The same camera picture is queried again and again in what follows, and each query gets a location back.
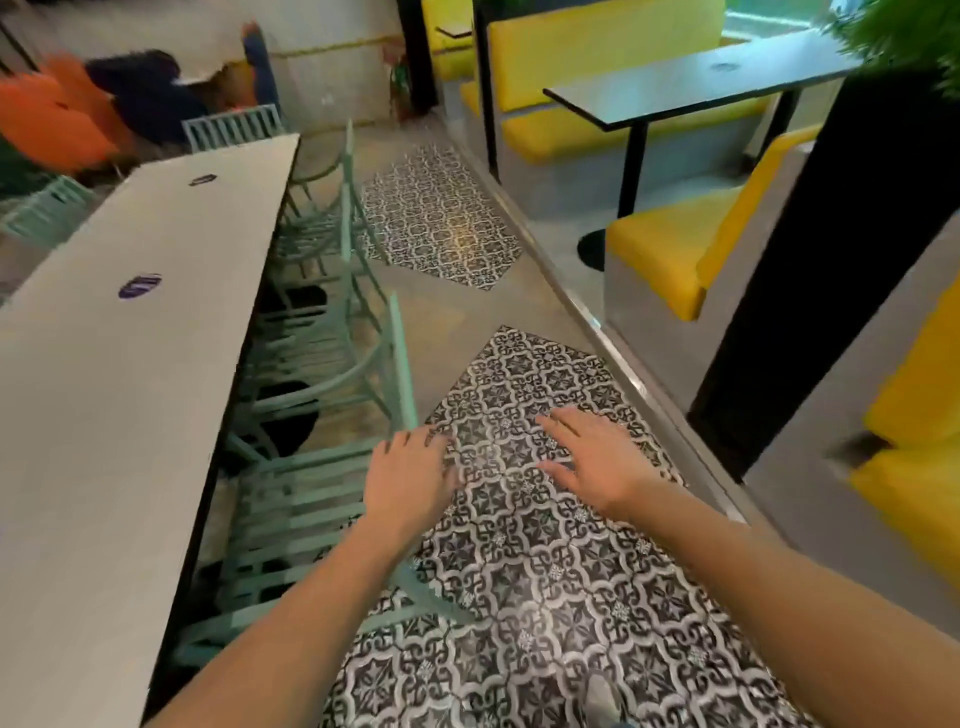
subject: black column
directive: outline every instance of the black column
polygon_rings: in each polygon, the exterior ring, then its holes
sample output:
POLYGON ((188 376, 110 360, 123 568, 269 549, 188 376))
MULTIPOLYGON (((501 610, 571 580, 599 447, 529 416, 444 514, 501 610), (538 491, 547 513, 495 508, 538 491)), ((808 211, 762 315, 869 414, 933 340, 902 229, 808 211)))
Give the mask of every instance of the black column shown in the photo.
POLYGON ((851 76, 689 413, 742 478, 960 208, 960 102, 851 76))
POLYGON ((410 66, 410 101, 417 113, 424 114, 437 106, 437 87, 433 79, 430 44, 423 24, 420 0, 396 0, 400 26, 407 46, 410 66))

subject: window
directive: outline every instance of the window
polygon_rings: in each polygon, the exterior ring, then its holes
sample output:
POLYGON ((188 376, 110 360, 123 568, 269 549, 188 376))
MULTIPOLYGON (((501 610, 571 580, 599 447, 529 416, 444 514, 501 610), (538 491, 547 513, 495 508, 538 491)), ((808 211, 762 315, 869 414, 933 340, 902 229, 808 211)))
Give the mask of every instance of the window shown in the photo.
POLYGON ((823 15, 829 0, 727 0, 727 10, 809 22, 823 15))

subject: hand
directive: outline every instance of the hand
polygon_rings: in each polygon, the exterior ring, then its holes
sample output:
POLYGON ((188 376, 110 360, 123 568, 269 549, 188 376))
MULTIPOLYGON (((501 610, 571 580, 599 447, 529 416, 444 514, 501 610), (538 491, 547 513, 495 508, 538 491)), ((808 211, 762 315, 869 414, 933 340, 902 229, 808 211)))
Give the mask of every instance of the hand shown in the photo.
POLYGON ((431 432, 429 426, 398 432, 392 441, 376 446, 367 470, 364 518, 376 524, 374 532, 394 538, 403 551, 440 520, 460 487, 455 468, 444 473, 450 438, 434 434, 427 445, 431 432))
POLYGON ((623 425, 576 407, 539 415, 537 424, 570 450, 576 473, 552 460, 537 467, 606 518, 632 522, 638 499, 642 503, 652 490, 670 487, 623 425))

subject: black and white floor tile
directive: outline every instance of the black and white floor tile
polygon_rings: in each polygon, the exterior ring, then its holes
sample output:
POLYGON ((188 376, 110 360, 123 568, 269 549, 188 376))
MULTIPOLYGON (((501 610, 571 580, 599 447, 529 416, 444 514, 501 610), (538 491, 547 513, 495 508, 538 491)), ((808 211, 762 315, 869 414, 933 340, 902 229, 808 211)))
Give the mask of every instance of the black and white floor tile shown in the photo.
POLYGON ((579 726, 590 670, 616 682, 634 725, 810 725, 666 553, 537 470, 568 453, 533 418, 565 404, 627 426, 683 487, 599 358, 501 328, 429 418, 452 432, 466 489, 415 557, 420 578, 477 621, 426 617, 358 638, 324 726, 579 726))
POLYGON ((450 147, 419 147, 363 186, 363 204, 390 262, 490 290, 521 249, 450 147))

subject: tabletop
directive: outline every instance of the tabletop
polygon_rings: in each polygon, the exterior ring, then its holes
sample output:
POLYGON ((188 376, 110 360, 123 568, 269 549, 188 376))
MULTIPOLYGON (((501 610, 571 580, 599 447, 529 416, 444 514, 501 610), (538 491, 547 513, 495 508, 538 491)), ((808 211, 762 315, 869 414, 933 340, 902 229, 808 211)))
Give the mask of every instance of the tabletop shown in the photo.
POLYGON ((447 37, 458 40, 473 35, 473 28, 470 27, 469 23, 444 23, 443 25, 438 25, 437 30, 447 37))
POLYGON ((139 725, 298 144, 138 168, 0 308, 5 726, 139 725))
POLYGON ((820 31, 727 45, 543 93, 605 132, 840 78, 861 61, 820 31))

